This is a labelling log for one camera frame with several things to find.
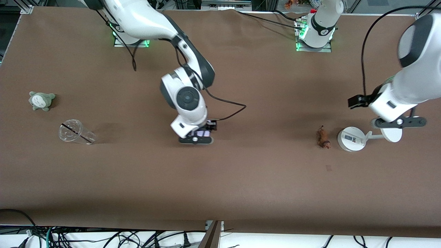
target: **black cable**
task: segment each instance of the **black cable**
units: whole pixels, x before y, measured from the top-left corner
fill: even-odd
[[[29,220],[29,222],[32,224],[32,226],[34,227],[35,230],[35,235],[39,235],[40,232],[37,229],[37,225],[35,224],[35,222],[32,220],[31,217],[29,217],[29,215],[27,215],[25,212],[21,211],[21,210],[17,210],[17,209],[12,209],[12,208],[4,208],[4,209],[0,209],[0,213],[1,212],[15,212],[15,213],[19,213],[21,215],[24,215],[26,217],[26,219]]]
[[[2,234],[8,234],[8,233],[16,233],[16,234],[19,234],[21,231],[23,231],[22,229],[20,229],[20,230],[14,230],[14,231],[8,231],[8,232],[4,232],[4,233],[0,233],[0,235],[2,235]]]
[[[110,237],[109,240],[107,240],[107,242],[104,244],[103,248],[106,248],[107,245],[108,245],[108,244],[109,244],[114,238],[116,238],[117,236],[119,236],[120,234],[121,234],[121,232],[117,232],[117,233],[115,233],[112,237]]]
[[[152,240],[154,240],[156,237],[158,237],[163,233],[164,231],[156,231],[152,236],[150,236],[150,238],[147,239],[147,241],[140,248],[145,248]]]
[[[169,237],[172,237],[172,236],[175,236],[175,235],[179,235],[179,234],[184,234],[184,233],[206,233],[206,231],[185,231],[185,232],[179,232],[179,233],[172,233],[170,235],[167,235],[167,236],[164,236],[164,237],[158,239],[157,241],[159,242],[159,241],[161,241],[163,239],[166,239],[166,238],[169,238]]]
[[[416,107],[411,108],[411,112],[409,114],[409,117],[414,117],[415,116],[415,108]]]
[[[153,239],[153,241],[154,241],[154,245],[155,245],[155,248],[159,248],[159,242],[158,242],[158,238],[157,237],[155,237],[154,239]]]
[[[326,244],[323,246],[323,248],[327,248],[329,243],[331,242],[331,239],[334,237],[334,235],[329,236],[328,241],[326,242]]]
[[[184,57],[184,59],[185,59],[185,56],[182,54],[182,51],[179,50],[178,48],[175,48],[175,50],[176,50],[176,59],[178,60],[178,64],[179,64],[181,67],[189,68],[189,69],[190,69],[190,70],[191,70],[191,71],[192,71],[192,72],[193,72],[193,73],[199,78],[199,80],[200,80],[201,83],[202,83],[203,80],[202,80],[201,76],[199,76],[199,74],[198,74],[195,70],[193,70],[192,68],[190,68],[187,64],[182,65],[181,61],[179,60],[179,54],[178,54],[178,51],[179,51],[179,52],[181,53],[182,57]],[[205,91],[207,92],[207,94],[208,94],[209,96],[211,96],[213,99],[216,99],[216,100],[218,100],[218,101],[223,101],[223,102],[226,102],[226,103],[229,103],[229,104],[233,104],[233,105],[242,106],[241,109],[239,109],[238,111],[234,112],[233,114],[231,114],[231,115],[229,115],[229,116],[227,116],[227,117],[220,118],[220,119],[212,119],[212,120],[226,120],[226,119],[228,119],[228,118],[230,118],[230,117],[233,117],[234,115],[238,114],[239,112],[241,112],[242,110],[244,110],[244,109],[247,107],[245,104],[242,104],[242,103],[238,103],[238,102],[229,101],[229,100],[225,100],[225,99],[222,99],[222,98],[215,97],[215,96],[213,96],[213,95],[208,91],[208,88],[207,88],[207,87],[205,87],[204,89],[205,89]]]
[[[28,0],[28,2],[33,6],[39,6],[34,0]]]
[[[384,13],[382,16],[378,17],[375,20],[375,22],[368,29],[368,31],[366,33],[366,36],[364,37],[363,45],[362,45],[362,48],[361,48],[361,72],[362,72],[362,76],[363,76],[363,94],[364,94],[364,96],[366,96],[366,75],[365,75],[365,72],[364,72],[364,47],[366,45],[367,37],[369,36],[370,31],[375,26],[375,24],[378,23],[378,21],[383,19],[383,17],[385,17],[385,16],[387,16],[387,15],[393,13],[393,12],[400,11],[400,10],[403,10],[403,9],[415,9],[415,8],[422,8],[424,10],[425,9],[441,10],[440,7],[430,7],[430,6],[423,6],[423,5],[414,5],[414,6],[405,6],[405,7],[396,8],[396,9],[388,11],[388,12]]]
[[[133,232],[133,235],[138,239],[138,242],[137,242],[137,244],[138,244],[138,248],[141,246],[141,239],[139,238],[139,236],[136,234],[136,233],[138,233],[139,231],[137,231],[137,232]]]
[[[289,17],[289,16],[287,16],[287,15],[285,15],[284,13],[282,13],[281,11],[279,11],[279,10],[273,10],[273,11],[271,11],[271,12],[275,12],[275,13],[279,13],[279,14],[281,14],[283,17],[285,17],[286,19],[288,19],[288,20],[291,20],[291,21],[294,21],[295,22],[295,18],[291,18],[291,17]]]
[[[124,235],[122,235],[123,237],[124,237],[124,239],[123,240],[120,240],[120,242],[119,242],[119,244],[118,244],[118,248],[120,248],[123,244],[124,244],[124,242],[132,242],[132,243],[135,243],[135,244],[137,244],[138,246],[137,246],[137,248],[139,248],[140,246],[141,246],[141,243],[140,243],[140,241],[138,241],[138,242],[136,242],[136,241],[134,241],[133,239],[131,239],[130,237],[131,236],[133,236],[133,235],[135,235],[136,237],[137,237],[137,235],[136,235],[136,233],[137,232],[132,232],[129,236],[124,236]]]
[[[177,2],[177,3],[179,3],[179,4],[186,4],[186,3],[188,3],[188,0],[186,0],[185,2],[179,2],[178,0],[173,0],[174,2]]]
[[[14,2],[20,7],[20,9],[26,9],[27,8],[26,3],[22,2],[22,1],[20,1],[20,3],[25,4],[25,7],[23,7],[21,4],[19,4],[19,2],[17,0],[14,0]]]
[[[69,242],[67,241],[67,239],[64,235],[64,232],[58,233],[58,237],[59,237],[59,239],[61,239],[63,241],[63,245],[65,247],[71,248],[71,244],[69,244]]]
[[[29,240],[29,237],[27,237],[25,240],[23,240],[23,242],[19,245],[18,248],[26,248],[26,243]]]
[[[187,233],[184,232],[184,244],[182,245],[183,248],[187,248],[190,247],[191,243],[188,241],[188,236]]]
[[[275,23],[275,24],[279,24],[279,25],[282,25],[282,26],[287,26],[287,27],[290,27],[290,28],[293,28],[293,29],[298,29],[298,30],[302,29],[301,27],[298,27],[298,26],[291,26],[291,25],[284,24],[284,23],[278,23],[278,22],[275,22],[275,21],[272,21],[272,20],[268,20],[268,19],[265,19],[265,18],[262,18],[262,17],[258,17],[258,16],[255,16],[255,15],[250,15],[250,14],[239,12],[239,11],[237,13],[240,13],[242,15],[247,15],[247,16],[250,16],[250,17],[253,17],[253,18],[257,18],[257,19],[260,19],[260,20],[264,20],[264,21],[267,21],[267,22],[270,22],[270,23]]]
[[[110,27],[110,22],[109,20],[106,20],[106,18],[104,18],[104,16],[98,11],[96,10],[96,12],[100,15],[100,17],[104,20],[104,22],[106,23],[107,26]],[[112,14],[110,14],[110,12],[107,10],[107,12],[109,13],[109,15],[115,19]],[[118,38],[120,39],[120,41],[124,44],[124,46],[126,47],[127,51],[129,51],[130,56],[132,57],[132,67],[133,70],[136,71],[136,61],[135,61],[135,56],[132,54],[132,51],[130,50],[130,48],[127,46],[127,44],[124,42],[124,40],[120,37],[120,35],[118,34],[118,32],[114,32]]]
[[[69,239],[65,239],[64,242],[67,242],[67,243],[76,243],[76,242],[97,243],[97,242],[105,241],[108,239],[110,239],[110,238],[106,238],[106,239],[102,239],[102,240],[69,240]]]
[[[353,237],[354,240],[357,242],[357,244],[361,245],[363,248],[367,248],[367,246],[366,246],[366,241],[364,240],[364,237],[363,237],[363,236],[360,236],[361,239],[363,240],[363,244],[360,243],[360,242],[357,240],[357,237],[356,237],[356,236],[352,236],[352,237]]]
[[[0,230],[4,230],[4,229],[17,229],[17,226],[7,226],[7,225],[0,226]],[[48,228],[33,226],[33,225],[32,226],[20,226],[19,231],[23,231],[23,230],[32,231],[32,235],[35,235],[39,238],[38,241],[39,241],[39,246],[41,248],[41,239],[46,240],[46,233],[47,233]]]
[[[389,247],[389,242],[390,242],[390,240],[392,239],[393,237],[389,237],[388,239],[387,239],[387,241],[386,241],[386,247],[385,248],[388,248]]]
[[[145,40],[139,40],[135,43],[136,46],[135,46],[135,49],[133,49],[133,57],[135,57],[136,50],[138,50],[139,44],[141,44],[143,41],[145,41]]]

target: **white lamp base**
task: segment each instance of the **white lamp base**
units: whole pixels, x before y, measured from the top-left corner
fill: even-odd
[[[348,152],[355,152],[366,146],[369,139],[386,139],[389,142],[398,142],[403,135],[403,130],[399,128],[381,128],[380,135],[372,135],[369,131],[366,135],[359,128],[347,127],[343,129],[337,137],[340,147]]]

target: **plush toy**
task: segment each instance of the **plush toy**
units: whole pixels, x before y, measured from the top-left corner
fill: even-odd
[[[328,140],[328,133],[321,126],[318,130],[318,145],[323,148],[331,148],[331,142]]]
[[[55,94],[45,94],[29,92],[30,98],[29,103],[32,105],[32,110],[42,109],[44,111],[49,111],[49,106],[52,103],[52,99],[55,98]]]

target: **small toy figure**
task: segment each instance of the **small toy figure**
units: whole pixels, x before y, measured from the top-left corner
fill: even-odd
[[[285,9],[290,9],[293,4],[294,0],[288,0],[288,2],[285,3]]]
[[[318,145],[322,148],[331,148],[331,142],[328,140],[328,133],[321,126],[318,130]]]
[[[55,94],[45,94],[29,92],[29,103],[32,105],[32,110],[42,109],[43,111],[49,111],[49,106],[52,103],[52,99],[55,98]]]

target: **clear plastic cup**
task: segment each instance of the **clear plastic cup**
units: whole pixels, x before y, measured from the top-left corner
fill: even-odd
[[[83,126],[79,120],[67,120],[63,122],[58,131],[58,136],[66,142],[76,142],[80,144],[90,145],[96,140],[94,133]]]

